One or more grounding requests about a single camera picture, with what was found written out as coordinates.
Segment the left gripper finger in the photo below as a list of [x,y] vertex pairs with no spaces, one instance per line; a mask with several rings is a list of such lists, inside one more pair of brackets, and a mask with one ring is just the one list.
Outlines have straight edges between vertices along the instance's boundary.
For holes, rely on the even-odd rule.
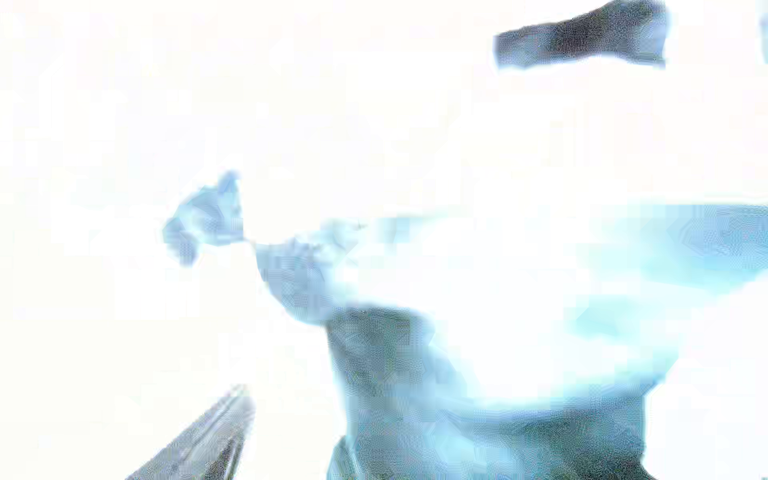
[[255,406],[248,388],[233,387],[129,480],[233,480]]

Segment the black white checkered pillowcase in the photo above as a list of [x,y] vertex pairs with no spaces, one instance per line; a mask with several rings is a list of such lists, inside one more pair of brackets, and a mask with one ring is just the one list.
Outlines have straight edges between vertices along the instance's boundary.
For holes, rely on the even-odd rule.
[[269,187],[224,174],[162,238],[245,244],[325,330],[347,426],[334,477],[643,477],[645,396],[697,314],[767,269],[767,208],[522,183]]

